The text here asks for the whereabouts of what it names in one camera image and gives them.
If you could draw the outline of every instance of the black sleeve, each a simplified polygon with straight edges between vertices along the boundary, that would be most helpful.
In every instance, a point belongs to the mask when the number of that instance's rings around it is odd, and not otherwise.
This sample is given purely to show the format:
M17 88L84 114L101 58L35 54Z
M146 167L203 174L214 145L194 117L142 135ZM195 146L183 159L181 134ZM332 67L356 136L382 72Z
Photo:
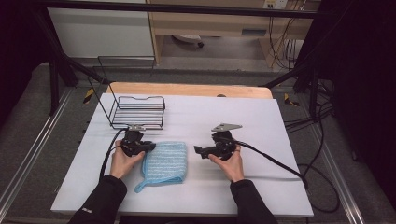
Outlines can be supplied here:
M122 180L105 175L69 224L113 224L127 188Z
M238 224L277 223L251 180L231 183L230 188L238 206Z

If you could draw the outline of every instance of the light blue cloth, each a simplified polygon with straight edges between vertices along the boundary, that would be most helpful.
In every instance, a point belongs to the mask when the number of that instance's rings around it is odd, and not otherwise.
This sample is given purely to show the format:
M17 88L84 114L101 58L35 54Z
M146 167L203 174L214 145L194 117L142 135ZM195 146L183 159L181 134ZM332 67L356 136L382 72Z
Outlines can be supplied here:
M134 188L142 191L146 185L178 184L187 172L187 147L184 142L159 142L145 155L142 163L143 182Z

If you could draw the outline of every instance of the white table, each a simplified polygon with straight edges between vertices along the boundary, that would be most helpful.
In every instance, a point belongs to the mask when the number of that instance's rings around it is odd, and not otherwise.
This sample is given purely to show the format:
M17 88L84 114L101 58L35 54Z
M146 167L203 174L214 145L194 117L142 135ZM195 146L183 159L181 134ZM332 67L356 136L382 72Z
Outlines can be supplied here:
M229 185L220 168L202 160L193 146L212 147L211 129L220 123L240 124L232 130L236 140L246 142L294 170L297 165L276 100L206 96L164 95L164 129L146 131L145 141L184 141L188 146L188 171L182 184L145 187L134 193L143 180L140 165L124 178L129 191L120 206L123 215L145 216L234 216L237 212ZM113 96L103 94L104 105ZM117 131L109 126L98 106L59 193L51 207L54 212L74 213L97 184L109 144ZM275 216L312 217L313 211L303 182L263 156L242 148L246 178L251 179L265 204ZM108 174L111 157L107 164Z

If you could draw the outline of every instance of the person's left hand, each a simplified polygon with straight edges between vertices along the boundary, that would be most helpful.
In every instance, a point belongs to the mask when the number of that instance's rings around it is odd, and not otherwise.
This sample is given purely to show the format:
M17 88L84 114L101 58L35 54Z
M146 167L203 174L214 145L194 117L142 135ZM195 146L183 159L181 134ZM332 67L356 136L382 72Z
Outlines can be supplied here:
M145 152L142 151L136 156L128 157L120 147L121 140L116 141L116 151L113 153L110 175L121 179L126 176L132 168L143 159Z

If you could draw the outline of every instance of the person's right hand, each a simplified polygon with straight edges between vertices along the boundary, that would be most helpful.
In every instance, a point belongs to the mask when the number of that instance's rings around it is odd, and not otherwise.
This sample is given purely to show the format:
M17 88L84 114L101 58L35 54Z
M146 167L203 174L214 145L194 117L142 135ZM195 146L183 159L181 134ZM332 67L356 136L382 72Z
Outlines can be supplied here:
M116 141L116 151L113 153L113 161L111 162L110 175L121 179L127 175L134 166L143 160L145 152L141 151L136 156L128 157L120 146L121 140Z
M241 146L236 145L236 150L227 161L222 161L219 157L209 154L209 159L217 164L227 178L233 182L245 179L244 167L241 157Z

